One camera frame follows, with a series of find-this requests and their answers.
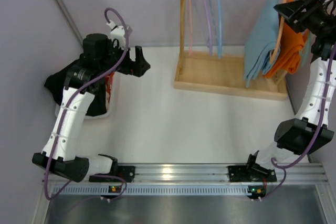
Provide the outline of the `orange hanger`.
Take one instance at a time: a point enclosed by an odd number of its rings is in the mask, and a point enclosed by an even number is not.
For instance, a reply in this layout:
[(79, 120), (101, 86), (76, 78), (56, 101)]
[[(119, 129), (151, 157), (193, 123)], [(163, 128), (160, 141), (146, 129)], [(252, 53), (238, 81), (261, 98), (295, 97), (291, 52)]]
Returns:
[(269, 59), (270, 64), (273, 64), (276, 61), (275, 57), (278, 55), (278, 50), (280, 48), (280, 42), (281, 42), (284, 23), (285, 23), (285, 19), (283, 17), (280, 17), (279, 31), (278, 31), (276, 45), (275, 45), (273, 52), (270, 53), (270, 59)]

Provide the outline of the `light blue trousers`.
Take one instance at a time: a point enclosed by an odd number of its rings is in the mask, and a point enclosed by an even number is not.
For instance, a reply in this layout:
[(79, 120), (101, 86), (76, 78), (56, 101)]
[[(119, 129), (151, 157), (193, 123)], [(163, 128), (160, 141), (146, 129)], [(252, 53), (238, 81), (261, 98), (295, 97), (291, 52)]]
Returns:
[(279, 0), (267, 0), (245, 43), (244, 75), (246, 87), (259, 73), (267, 74), (273, 67), (270, 56), (275, 50), (279, 32), (279, 17), (274, 6)]

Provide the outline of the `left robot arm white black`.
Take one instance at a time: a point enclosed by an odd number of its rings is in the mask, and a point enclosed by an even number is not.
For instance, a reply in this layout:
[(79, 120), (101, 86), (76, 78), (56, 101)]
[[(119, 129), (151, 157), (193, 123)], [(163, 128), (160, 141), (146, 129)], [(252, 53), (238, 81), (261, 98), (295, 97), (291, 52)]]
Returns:
[(32, 157), (35, 165), (45, 169), (45, 177), (55, 174), (73, 182), (96, 174), (115, 175), (118, 168), (118, 161), (112, 156), (76, 154), (85, 117), (106, 112), (105, 78), (114, 72), (141, 77), (151, 68), (141, 46), (135, 47), (135, 59), (131, 60), (130, 48), (122, 46), (119, 38), (89, 34), (82, 48), (77, 60), (49, 76), (45, 83), (60, 108), (47, 144)]

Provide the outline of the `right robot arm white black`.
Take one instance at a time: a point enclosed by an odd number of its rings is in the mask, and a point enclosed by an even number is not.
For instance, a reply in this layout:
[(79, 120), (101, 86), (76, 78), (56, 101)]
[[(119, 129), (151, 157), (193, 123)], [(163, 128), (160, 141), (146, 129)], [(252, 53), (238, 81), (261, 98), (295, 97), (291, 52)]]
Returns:
[(328, 128), (335, 92), (335, 14), (327, 11), (330, 2), (296, 0), (274, 6), (295, 32), (308, 30), (315, 35), (310, 78), (295, 117), (281, 122), (274, 142), (249, 155), (245, 165), (229, 166), (230, 182), (275, 182), (275, 168), (293, 167), (333, 139), (334, 132)]

